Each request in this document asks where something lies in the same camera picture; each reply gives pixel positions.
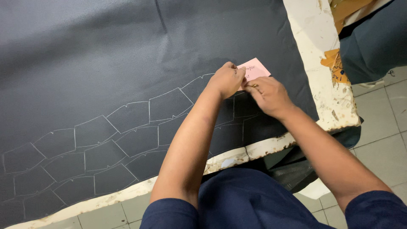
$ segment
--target orange tape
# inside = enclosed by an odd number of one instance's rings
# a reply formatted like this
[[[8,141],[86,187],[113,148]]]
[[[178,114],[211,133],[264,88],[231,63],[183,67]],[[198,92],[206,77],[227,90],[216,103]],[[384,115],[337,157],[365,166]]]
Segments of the orange tape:
[[[326,59],[321,60],[321,64],[327,66],[332,72],[332,81],[350,84],[350,81],[342,68],[341,54],[339,48],[324,52]]]

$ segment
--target person's left hand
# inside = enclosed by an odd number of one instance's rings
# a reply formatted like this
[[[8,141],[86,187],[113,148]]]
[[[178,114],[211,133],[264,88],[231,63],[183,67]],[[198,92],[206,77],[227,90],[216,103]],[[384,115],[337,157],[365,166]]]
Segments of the person's left hand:
[[[222,99],[232,96],[240,86],[246,84],[246,68],[237,69],[232,62],[227,62],[209,80],[206,88],[219,92]]]

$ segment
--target person's hand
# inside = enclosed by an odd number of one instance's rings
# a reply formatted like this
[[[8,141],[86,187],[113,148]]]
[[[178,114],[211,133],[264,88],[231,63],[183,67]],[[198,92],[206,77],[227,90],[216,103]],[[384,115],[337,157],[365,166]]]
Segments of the person's hand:
[[[220,69],[218,69],[215,75],[209,80],[206,88],[220,93],[222,99],[232,96],[243,83],[245,78],[246,68],[242,67],[237,69],[236,65],[232,62],[227,62]]]
[[[251,80],[244,89],[252,95],[264,113],[280,121],[296,108],[285,87],[274,77],[263,76]]]

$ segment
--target pink paper label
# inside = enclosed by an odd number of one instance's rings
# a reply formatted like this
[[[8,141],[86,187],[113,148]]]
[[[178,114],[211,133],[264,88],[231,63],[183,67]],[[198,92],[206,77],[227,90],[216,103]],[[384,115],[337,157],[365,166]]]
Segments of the pink paper label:
[[[270,72],[260,63],[257,58],[251,59],[244,64],[237,66],[237,68],[246,67],[246,80],[254,80],[261,76],[270,76]]]

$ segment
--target shirt sleeve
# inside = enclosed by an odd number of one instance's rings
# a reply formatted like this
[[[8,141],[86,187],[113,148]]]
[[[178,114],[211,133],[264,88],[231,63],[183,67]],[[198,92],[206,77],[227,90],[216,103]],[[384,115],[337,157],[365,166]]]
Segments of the shirt sleeve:
[[[140,229],[198,228],[198,211],[185,200],[166,198],[152,202],[146,209]]]
[[[407,228],[407,206],[393,193],[370,191],[349,202],[345,218],[349,229]]]

